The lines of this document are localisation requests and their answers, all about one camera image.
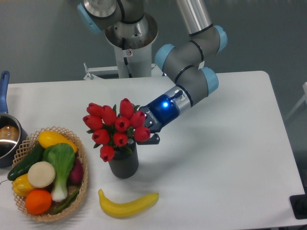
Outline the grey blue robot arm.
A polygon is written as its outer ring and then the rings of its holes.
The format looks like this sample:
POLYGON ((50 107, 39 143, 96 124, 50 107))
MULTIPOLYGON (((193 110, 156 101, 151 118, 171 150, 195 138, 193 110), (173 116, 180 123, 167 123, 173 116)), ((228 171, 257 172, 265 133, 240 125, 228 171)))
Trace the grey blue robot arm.
POLYGON ((227 45, 222 27, 214 25, 202 0, 179 0, 189 41, 175 47, 162 46, 152 55, 158 35, 155 19, 144 11, 141 0, 83 0, 77 7, 80 18, 94 33, 104 32, 113 46, 120 78, 149 77, 157 66, 174 87, 142 106, 145 126, 153 134, 145 144, 158 144, 163 127, 214 92, 219 81, 213 70, 200 67, 208 57, 227 45))

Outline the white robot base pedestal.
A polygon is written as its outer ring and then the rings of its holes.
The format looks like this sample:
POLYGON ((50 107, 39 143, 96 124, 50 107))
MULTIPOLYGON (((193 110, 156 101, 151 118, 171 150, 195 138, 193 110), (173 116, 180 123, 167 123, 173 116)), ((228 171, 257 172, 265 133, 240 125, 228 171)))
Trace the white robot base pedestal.
POLYGON ((152 62, 152 43, 137 49, 113 46, 116 66, 88 68, 84 63, 84 80, 122 79, 165 76, 152 62))

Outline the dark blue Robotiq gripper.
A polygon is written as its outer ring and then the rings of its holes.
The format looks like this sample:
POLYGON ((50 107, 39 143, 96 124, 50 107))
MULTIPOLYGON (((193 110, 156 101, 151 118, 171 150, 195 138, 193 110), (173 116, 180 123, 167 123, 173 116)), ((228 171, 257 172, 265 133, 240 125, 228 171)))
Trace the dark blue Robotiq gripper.
POLYGON ((179 116, 177 107, 166 94, 162 94, 146 106, 141 106, 139 111, 145 114, 144 126, 154 134, 144 142, 137 142, 138 145, 159 144, 160 137, 157 133, 179 116))

